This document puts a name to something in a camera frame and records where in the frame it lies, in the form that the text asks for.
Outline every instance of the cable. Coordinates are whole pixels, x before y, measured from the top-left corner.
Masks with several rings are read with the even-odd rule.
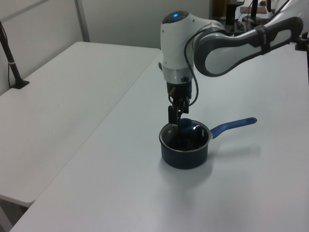
[[[276,17],[277,14],[280,13],[280,11],[283,9],[283,7],[285,7],[286,4],[288,4],[289,1],[290,1],[290,0],[286,0],[286,2],[277,10],[277,12],[274,13],[274,15],[272,16],[271,19],[273,19],[274,17]]]
[[[249,10],[250,10],[250,7],[251,7],[252,3],[253,3],[253,1],[252,1],[252,2],[250,3],[250,5],[249,5],[249,7],[248,7],[248,9],[247,9],[248,13],[247,13],[247,22],[246,22],[246,30],[248,30],[248,18],[249,18]]]
[[[169,102],[173,104],[172,100],[170,99],[170,95],[169,95]]]
[[[187,62],[187,65],[188,65],[188,67],[189,67],[189,70],[190,70],[190,72],[191,72],[191,74],[192,74],[192,76],[193,76],[193,79],[194,79],[194,82],[195,82],[195,86],[196,86],[196,89],[197,89],[196,96],[195,96],[193,102],[191,102],[191,103],[189,104],[189,106],[193,105],[193,104],[197,101],[197,98],[198,98],[198,83],[197,83],[197,78],[195,77],[195,74],[194,74],[193,69],[192,69],[192,67],[191,67],[191,64],[190,64],[190,62],[189,62],[189,60],[188,60],[188,56],[187,56],[187,46],[189,45],[189,43],[191,42],[191,40],[194,39],[194,37],[196,37],[198,34],[204,32],[204,31],[206,31],[206,30],[207,30],[207,29],[199,30],[197,33],[195,33],[193,36],[191,36],[191,38],[187,41],[187,43],[186,43],[185,46],[184,46],[184,51],[183,51],[183,53],[184,53],[184,58],[185,58],[185,61]]]
[[[6,35],[5,29],[4,29],[4,27],[3,27],[2,23],[1,23],[1,21],[0,21],[0,28],[1,28],[1,30],[3,31],[3,34],[4,34],[4,36],[5,36],[6,42],[8,43],[8,37],[7,37],[7,35]],[[11,87],[11,83],[10,83],[10,64],[9,64],[9,63],[8,63],[8,83],[9,83],[9,87],[12,88],[12,87]]]
[[[252,2],[250,3],[250,5],[248,6],[248,8],[245,10],[245,12],[246,12],[246,11],[249,12],[249,8],[250,8],[250,6],[252,5],[252,3],[253,3],[253,0],[252,0]],[[240,16],[238,17],[237,21],[239,21],[239,19],[240,19],[240,17],[241,17],[242,15],[243,15],[243,13],[240,14]]]

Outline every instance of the white wall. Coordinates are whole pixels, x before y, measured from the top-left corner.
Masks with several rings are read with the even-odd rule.
[[[160,48],[163,18],[177,10],[209,18],[211,0],[80,0],[91,42]]]
[[[73,43],[83,41],[74,0],[48,0],[5,21],[3,26],[22,78]],[[0,95],[9,88],[7,65],[0,46]]]

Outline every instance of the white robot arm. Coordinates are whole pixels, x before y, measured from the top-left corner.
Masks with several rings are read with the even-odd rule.
[[[178,124],[180,115],[188,113],[192,105],[193,63],[203,75],[220,76],[309,31],[309,0],[282,0],[278,8],[281,9],[269,23],[239,36],[228,35],[217,21],[184,11],[164,18],[161,25],[162,72],[169,97],[173,99],[169,123]]]

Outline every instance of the blue saucepan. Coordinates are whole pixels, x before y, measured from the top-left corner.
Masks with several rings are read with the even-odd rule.
[[[209,130],[204,124],[182,118],[180,124],[167,124],[160,132],[161,153],[164,161],[179,169],[192,169],[206,161],[208,143],[222,132],[257,122],[255,117],[221,124]]]

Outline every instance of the saucepan handle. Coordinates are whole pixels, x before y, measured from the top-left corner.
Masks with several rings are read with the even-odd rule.
[[[249,117],[249,118],[237,120],[234,122],[227,122],[227,123],[221,124],[211,129],[211,138],[214,139],[218,137],[222,132],[226,130],[237,128],[237,127],[248,126],[256,122],[257,122],[257,119],[255,117]]]

